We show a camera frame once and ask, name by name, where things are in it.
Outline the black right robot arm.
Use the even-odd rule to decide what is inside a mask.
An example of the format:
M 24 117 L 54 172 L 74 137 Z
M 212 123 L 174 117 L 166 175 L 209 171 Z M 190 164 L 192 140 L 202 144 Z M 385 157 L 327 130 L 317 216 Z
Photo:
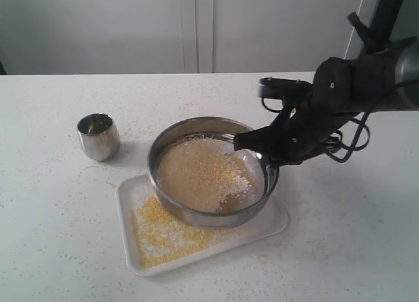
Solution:
M 235 150 L 249 149 L 273 165 L 298 165 L 327 155 L 346 162 L 362 150 L 371 113 L 418 109 L 418 39 L 392 41 L 390 34 L 403 0 L 379 0 L 371 25 L 356 13 L 348 21 L 363 42 L 354 59 L 328 58 L 311 83 L 265 77 L 259 96 L 281 100 L 276 118 L 264 128 L 237 134 Z

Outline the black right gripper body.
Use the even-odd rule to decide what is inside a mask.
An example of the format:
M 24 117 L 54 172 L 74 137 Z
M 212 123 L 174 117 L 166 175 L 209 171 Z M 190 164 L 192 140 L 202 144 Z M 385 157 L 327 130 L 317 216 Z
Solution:
M 312 84 L 303 98 L 282 100 L 283 109 L 271 123 L 272 162 L 296 165 L 344 146 L 339 128 L 354 117 L 345 112 L 350 103 L 350 86 L 327 82 Z

